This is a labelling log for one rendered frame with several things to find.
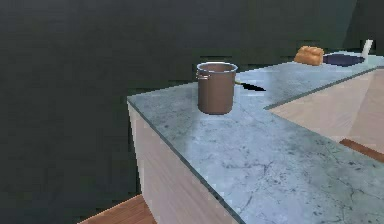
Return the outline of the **marble top kitchen counter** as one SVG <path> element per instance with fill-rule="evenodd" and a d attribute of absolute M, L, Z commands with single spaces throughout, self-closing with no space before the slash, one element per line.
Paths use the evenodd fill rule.
<path fill-rule="evenodd" d="M 384 224 L 384 164 L 271 113 L 364 72 L 282 63 L 238 74 L 233 109 L 207 115 L 194 83 L 128 97 L 142 195 L 157 224 Z"/>

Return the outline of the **black kitchen knife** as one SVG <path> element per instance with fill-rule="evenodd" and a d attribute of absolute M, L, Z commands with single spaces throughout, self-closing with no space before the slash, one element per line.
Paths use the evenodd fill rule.
<path fill-rule="evenodd" d="M 259 86 L 255 86 L 255 85 L 252 85 L 252 84 L 241 83 L 241 82 L 238 82 L 238 81 L 235 81 L 235 84 L 241 85 L 244 89 L 247 89 L 247 90 L 266 91 L 264 88 L 259 87 Z"/>

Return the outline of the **brown metal pot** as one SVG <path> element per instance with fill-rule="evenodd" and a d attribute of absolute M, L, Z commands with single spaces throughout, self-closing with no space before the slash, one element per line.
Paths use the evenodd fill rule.
<path fill-rule="evenodd" d="M 209 115 L 224 115 L 232 110 L 235 76 L 238 67 L 226 62 L 197 65 L 198 109 Z"/>

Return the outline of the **brown bread loaf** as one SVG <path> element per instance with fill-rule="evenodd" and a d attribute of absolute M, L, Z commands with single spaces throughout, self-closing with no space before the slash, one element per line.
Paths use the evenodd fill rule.
<path fill-rule="evenodd" d="M 319 47 L 302 46 L 295 55 L 294 61 L 301 64 L 319 66 L 323 63 L 324 50 Z"/>

